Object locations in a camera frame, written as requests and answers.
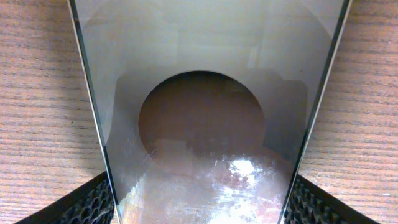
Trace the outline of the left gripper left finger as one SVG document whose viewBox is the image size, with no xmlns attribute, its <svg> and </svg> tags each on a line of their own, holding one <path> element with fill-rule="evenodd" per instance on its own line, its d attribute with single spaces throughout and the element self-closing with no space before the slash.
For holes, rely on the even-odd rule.
<svg viewBox="0 0 398 224">
<path fill-rule="evenodd" d="M 114 199 L 106 172 L 16 224 L 110 224 Z"/>
</svg>

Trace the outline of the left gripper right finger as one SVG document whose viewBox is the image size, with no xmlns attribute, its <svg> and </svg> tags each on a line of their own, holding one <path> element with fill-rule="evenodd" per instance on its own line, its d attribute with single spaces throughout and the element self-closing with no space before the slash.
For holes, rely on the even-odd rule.
<svg viewBox="0 0 398 224">
<path fill-rule="evenodd" d="M 283 224 L 377 224 L 301 175 L 297 175 Z"/>
</svg>

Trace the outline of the Galaxy S25 Ultra smartphone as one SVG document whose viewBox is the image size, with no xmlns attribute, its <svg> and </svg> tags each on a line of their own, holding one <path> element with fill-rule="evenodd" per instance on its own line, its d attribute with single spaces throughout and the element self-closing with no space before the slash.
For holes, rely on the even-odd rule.
<svg viewBox="0 0 398 224">
<path fill-rule="evenodd" d="M 351 3 L 68 3 L 119 223 L 279 223 Z"/>
</svg>

